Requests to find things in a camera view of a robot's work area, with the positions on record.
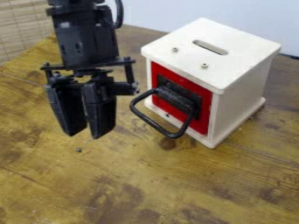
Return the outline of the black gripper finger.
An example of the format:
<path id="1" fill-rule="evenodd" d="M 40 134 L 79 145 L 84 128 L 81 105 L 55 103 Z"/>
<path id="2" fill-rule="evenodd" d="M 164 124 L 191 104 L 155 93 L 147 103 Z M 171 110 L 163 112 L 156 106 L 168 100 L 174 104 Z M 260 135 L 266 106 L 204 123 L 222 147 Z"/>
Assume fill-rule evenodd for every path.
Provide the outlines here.
<path id="1" fill-rule="evenodd" d="M 81 93 L 91 135 L 99 139 L 116 126 L 117 98 L 95 81 L 84 84 Z"/>
<path id="2" fill-rule="evenodd" d="M 87 126 L 80 85 L 45 86 L 51 109 L 68 136 L 75 136 Z"/>

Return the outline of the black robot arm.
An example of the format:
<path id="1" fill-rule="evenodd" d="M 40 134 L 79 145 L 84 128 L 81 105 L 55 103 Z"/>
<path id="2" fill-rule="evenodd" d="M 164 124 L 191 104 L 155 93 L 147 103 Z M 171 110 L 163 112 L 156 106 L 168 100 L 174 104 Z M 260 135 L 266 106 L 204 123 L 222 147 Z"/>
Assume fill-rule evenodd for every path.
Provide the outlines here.
<path id="1" fill-rule="evenodd" d="M 123 2 L 112 11 L 105 0 L 47 1 L 61 56 L 41 67 L 51 108 L 68 136 L 89 129 L 97 139 L 116 126 L 117 97 L 136 93 L 135 61 L 117 50 Z"/>

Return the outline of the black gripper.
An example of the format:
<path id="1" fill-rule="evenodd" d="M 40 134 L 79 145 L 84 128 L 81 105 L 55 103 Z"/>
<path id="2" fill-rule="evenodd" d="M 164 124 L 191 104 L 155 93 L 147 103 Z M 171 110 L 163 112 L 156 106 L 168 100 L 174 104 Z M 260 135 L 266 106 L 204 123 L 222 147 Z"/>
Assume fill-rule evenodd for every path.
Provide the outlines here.
<path id="1" fill-rule="evenodd" d="M 116 29 L 123 25 L 124 7 L 107 5 L 53 5 L 47 9 L 52 19 L 61 63 L 41 67 L 47 85 L 80 85 L 89 76 L 113 95 L 134 95 L 138 84 L 128 57 L 119 56 Z"/>

